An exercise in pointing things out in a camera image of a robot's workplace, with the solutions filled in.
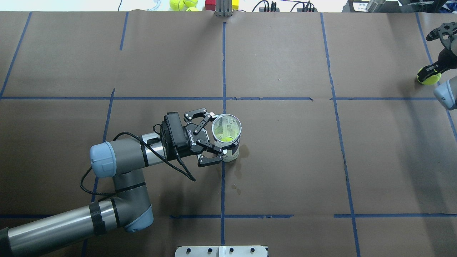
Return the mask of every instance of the table surface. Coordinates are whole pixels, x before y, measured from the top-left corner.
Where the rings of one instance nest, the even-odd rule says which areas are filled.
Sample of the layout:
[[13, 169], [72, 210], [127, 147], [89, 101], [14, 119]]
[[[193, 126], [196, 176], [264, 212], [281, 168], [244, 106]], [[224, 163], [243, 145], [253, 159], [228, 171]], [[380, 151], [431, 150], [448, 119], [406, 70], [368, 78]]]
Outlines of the table surface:
[[[457, 112], [415, 81], [445, 14], [0, 12], [0, 227], [84, 206], [89, 148], [205, 107], [236, 162], [144, 169], [154, 223], [48, 256], [455, 256]], [[167, 27], [156, 24], [167, 24]], [[441, 83], [456, 76], [443, 75]], [[87, 187], [110, 192], [110, 179]]]

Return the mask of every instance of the yellow tennis ball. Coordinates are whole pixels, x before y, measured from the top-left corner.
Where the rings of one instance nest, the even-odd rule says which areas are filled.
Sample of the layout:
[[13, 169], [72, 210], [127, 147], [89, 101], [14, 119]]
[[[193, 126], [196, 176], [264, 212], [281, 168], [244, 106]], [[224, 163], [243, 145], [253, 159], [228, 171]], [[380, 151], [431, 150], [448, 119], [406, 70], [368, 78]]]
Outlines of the yellow tennis ball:
[[181, 11], [184, 9], [183, 0], [170, 0], [170, 7], [174, 11]]
[[430, 78], [427, 78], [427, 79], [424, 80], [423, 82], [420, 82], [420, 81], [419, 81], [419, 83], [421, 83], [421, 84], [423, 84], [423, 85], [429, 86], [429, 85], [433, 85], [433, 84], [437, 83], [440, 79], [441, 79], [441, 73], [438, 73], [438, 74], [436, 74], [436, 75], [431, 76]]
[[222, 141], [222, 142], [231, 142], [231, 141], [233, 141], [233, 138], [231, 138], [231, 137], [224, 137], [224, 138], [221, 139], [221, 141]]
[[197, 6], [198, 0], [184, 0], [184, 4], [187, 7], [195, 7]]
[[200, 11], [200, 10], [196, 7], [189, 7], [186, 11]]

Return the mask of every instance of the blue joint cap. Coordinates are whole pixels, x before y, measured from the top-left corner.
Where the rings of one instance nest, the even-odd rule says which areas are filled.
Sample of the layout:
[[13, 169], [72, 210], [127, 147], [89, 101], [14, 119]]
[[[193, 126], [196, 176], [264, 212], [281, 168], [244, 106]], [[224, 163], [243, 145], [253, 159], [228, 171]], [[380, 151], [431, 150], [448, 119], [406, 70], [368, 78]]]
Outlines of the blue joint cap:
[[435, 88], [433, 94], [438, 99], [438, 101], [440, 101], [441, 105], [444, 106], [444, 108], [447, 110], [453, 110], [457, 108], [456, 99], [452, 93], [452, 88], [449, 84], [449, 80]]
[[90, 163], [97, 177], [113, 177], [116, 174], [116, 156], [108, 142], [90, 148]]
[[141, 214], [136, 220], [124, 227], [127, 232], [137, 232], [143, 230], [154, 222], [154, 216], [152, 215], [152, 205]]

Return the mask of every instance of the white label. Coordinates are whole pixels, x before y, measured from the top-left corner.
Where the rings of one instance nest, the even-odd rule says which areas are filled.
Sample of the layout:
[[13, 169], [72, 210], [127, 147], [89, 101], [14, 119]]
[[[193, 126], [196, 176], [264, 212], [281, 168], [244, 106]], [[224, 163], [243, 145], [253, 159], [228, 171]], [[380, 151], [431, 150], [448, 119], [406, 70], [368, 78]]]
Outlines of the white label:
[[368, 3], [352, 3], [354, 6], [354, 11], [368, 11], [367, 4]]

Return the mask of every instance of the blue tape line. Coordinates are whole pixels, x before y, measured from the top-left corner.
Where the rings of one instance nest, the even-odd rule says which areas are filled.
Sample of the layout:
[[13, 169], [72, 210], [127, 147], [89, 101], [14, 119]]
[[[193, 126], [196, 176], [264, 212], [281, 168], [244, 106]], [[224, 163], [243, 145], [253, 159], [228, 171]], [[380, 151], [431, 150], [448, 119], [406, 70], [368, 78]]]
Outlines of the blue tape line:
[[[222, 215], [209, 214], [209, 215], [179, 215], [172, 216], [170, 219], [220, 219]], [[225, 214], [225, 219], [289, 219], [292, 218], [293, 214]]]
[[0, 219], [44, 219], [53, 214], [3, 214]]
[[434, 97], [335, 97], [336, 100], [436, 101]]
[[[453, 218], [457, 214], [446, 213], [388, 213], [388, 214], [356, 214], [356, 218], [421, 218], [421, 217], [438, 217], [438, 218]], [[351, 218], [350, 214], [335, 214], [334, 218], [344, 219]]]
[[226, 219], [289, 219], [293, 214], [226, 214]]
[[[102, 142], [106, 141], [106, 134], [108, 133], [108, 126], [110, 124], [111, 108], [113, 106], [114, 91], [115, 90], [116, 89], [114, 88], [113, 91], [111, 92], [110, 105], [108, 106], [108, 114], [106, 115], [105, 129], [103, 131], [103, 140], [102, 140]], [[93, 192], [97, 192], [97, 186], [98, 186], [98, 177], [95, 177], [94, 188], [92, 189]], [[91, 202], [95, 201], [95, 195], [92, 195], [92, 198], [91, 198], [90, 201]], [[82, 251], [81, 251], [81, 257], [85, 256], [86, 250], [87, 250], [87, 239], [84, 240]]]
[[87, 251], [87, 239], [85, 239], [84, 242], [83, 242], [83, 248], [82, 248], [82, 251], [81, 251], [81, 257], [85, 257], [86, 251]]
[[110, 100], [109, 97], [96, 96], [6, 96], [5, 100]]
[[227, 97], [227, 100], [306, 100], [314, 101], [310, 97]]
[[452, 120], [451, 114], [449, 113], [449, 110], [446, 110], [447, 114], [447, 119], [449, 119], [449, 123], [451, 124], [451, 129], [452, 133], [454, 134], [454, 139], [457, 142], [457, 132], [456, 132], [456, 127], [454, 126], [454, 121]]
[[[110, 100], [106, 96], [5, 96], [5, 100]], [[186, 96], [116, 96], [114, 100], [224, 100], [224, 97], [186, 97]], [[305, 100], [310, 97], [225, 97], [225, 100]]]
[[[419, 27], [420, 36], [422, 37], [422, 42], [424, 43], [425, 51], [427, 52], [427, 57], [429, 59], [430, 64], [433, 64], [433, 60], [431, 59], [430, 52], [429, 52], [428, 46], [427, 46], [427, 42], [424, 37], [424, 33], [422, 32], [422, 25], [420, 24], [420, 18], [419, 18], [418, 13], [416, 13], [416, 20], [417, 20], [417, 26]], [[454, 121], [449, 113], [449, 110], [446, 110], [446, 115], [447, 115], [447, 119], [449, 120], [449, 123], [451, 124], [451, 129], [452, 129], [452, 133], [454, 134], [454, 139], [457, 142], [457, 132], [456, 132], [456, 128], [454, 126]]]
[[320, 13], [320, 21], [321, 21], [321, 25], [322, 25], [322, 34], [324, 37], [325, 55], [327, 56], [327, 67], [329, 70], [329, 79], [330, 79], [330, 84], [332, 85], [332, 97], [333, 97], [333, 106], [335, 108], [336, 126], [338, 128], [338, 136], [340, 138], [340, 148], [341, 148], [341, 153], [343, 155], [344, 171], [345, 171], [345, 175], [346, 175], [346, 189], [347, 189], [347, 195], [348, 195], [348, 199], [349, 199], [349, 208], [351, 210], [351, 220], [352, 220], [352, 230], [354, 233], [354, 242], [356, 245], [357, 257], [360, 257], [360, 247], [359, 247], [359, 238], [357, 235], [356, 217], [354, 214], [354, 205], [352, 203], [351, 185], [349, 183], [349, 173], [347, 170], [346, 155], [345, 155], [344, 144], [343, 144], [343, 136], [341, 133], [340, 117], [338, 115], [338, 106], [336, 103], [335, 86], [333, 84], [333, 78], [332, 78], [332, 74], [330, 72], [329, 48], [327, 46], [327, 37], [325, 35], [324, 16], [322, 13]]
[[221, 182], [221, 245], [225, 245], [225, 162], [222, 162]]
[[419, 27], [420, 36], [422, 37], [422, 42], [424, 43], [425, 51], [427, 52], [427, 56], [429, 58], [430, 64], [432, 64], [433, 61], [431, 59], [430, 52], [429, 52], [428, 47], [427, 47], [427, 42], [425, 40], [424, 33], [422, 32], [422, 25], [420, 24], [420, 18], [419, 18], [419, 13], [418, 12], [416, 12], [416, 20], [417, 20], [417, 26]]
[[122, 97], [122, 96], [117, 96], [114, 98], [114, 100], [223, 100], [223, 97], [173, 97], [173, 96], [151, 96], [151, 97]]
[[225, 85], [226, 85], [226, 80], [225, 80], [225, 25], [227, 23], [224, 22], [222, 24], [222, 106], [223, 106], [223, 113], [225, 113], [226, 109], [226, 91], [225, 91]]
[[[103, 130], [103, 139], [102, 139], [102, 143], [106, 141], [106, 134], [108, 133], [108, 126], [110, 124], [110, 117], [111, 117], [111, 108], [113, 106], [113, 100], [114, 100], [114, 91], [116, 89], [113, 89], [113, 91], [111, 92], [111, 97], [110, 97], [110, 104], [108, 106], [108, 114], [106, 115], [106, 121], [105, 121], [105, 129]], [[98, 185], [98, 178], [96, 177], [95, 178], [95, 182], [94, 182], [94, 189], [92, 190], [93, 192], [97, 192], [97, 185]], [[95, 201], [95, 195], [92, 195], [92, 202]]]
[[128, 12], [125, 13], [124, 29], [122, 30], [121, 46], [119, 47], [120, 51], [122, 51], [122, 48], [124, 47], [124, 37], [125, 37], [125, 30], [127, 28], [127, 20], [128, 20]]
[[28, 24], [30, 22], [31, 16], [32, 16], [32, 12], [29, 12], [29, 16], [27, 17], [26, 24], [24, 26], [24, 29], [22, 30], [21, 38], [19, 39], [19, 43], [17, 43], [16, 51], [14, 52], [13, 59], [11, 60], [11, 64], [8, 69], [8, 72], [6, 73], [5, 81], [3, 82], [3, 87], [1, 88], [1, 91], [0, 91], [0, 99], [2, 99], [3, 92], [5, 92], [6, 84], [8, 83], [8, 79], [10, 78], [10, 74], [11, 74], [11, 70], [13, 69], [14, 61], [16, 61], [17, 53], [19, 52], [19, 48], [21, 47], [22, 40], [24, 39], [24, 35], [26, 34], [26, 30], [27, 30]]
[[106, 141], [106, 134], [108, 133], [108, 126], [110, 124], [110, 118], [111, 118], [111, 109], [113, 107], [113, 100], [114, 100], [114, 91], [116, 89], [113, 88], [113, 91], [111, 92], [111, 97], [110, 97], [110, 105], [108, 107], [108, 114], [106, 115], [106, 122], [105, 122], [105, 130], [103, 131], [103, 142]]

